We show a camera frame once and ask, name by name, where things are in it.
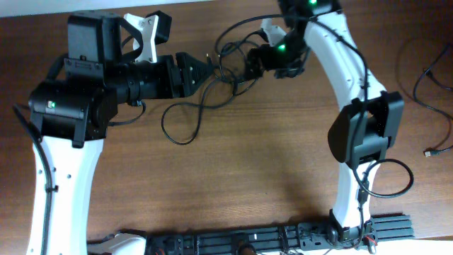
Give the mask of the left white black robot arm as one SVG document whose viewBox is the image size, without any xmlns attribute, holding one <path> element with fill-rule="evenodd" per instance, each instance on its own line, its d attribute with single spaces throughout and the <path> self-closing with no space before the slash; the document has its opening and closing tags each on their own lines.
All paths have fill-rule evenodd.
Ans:
<svg viewBox="0 0 453 255">
<path fill-rule="evenodd" d="M 36 180 L 29 254 L 87 254 L 91 187 L 108 128 L 121 104 L 192 96 L 212 75 L 211 59 L 158 56 L 171 17 L 76 11 L 68 50 L 28 99 Z"/>
</svg>

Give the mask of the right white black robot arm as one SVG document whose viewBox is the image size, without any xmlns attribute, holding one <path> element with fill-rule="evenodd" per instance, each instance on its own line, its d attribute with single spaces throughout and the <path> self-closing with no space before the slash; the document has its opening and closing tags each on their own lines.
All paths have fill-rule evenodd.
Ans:
<svg viewBox="0 0 453 255">
<path fill-rule="evenodd" d="M 244 77 L 272 71 L 278 79 L 304 69 L 303 55 L 316 55 L 331 83 L 339 114 L 328 145 L 339 164 L 336 202 L 329 212 L 327 240 L 334 247 L 358 248 L 372 235 L 369 200 L 378 168 L 396 140 L 404 102 L 389 92 L 358 50 L 338 1 L 280 1 L 284 28 L 261 18 L 264 44 L 247 56 Z"/>
</svg>

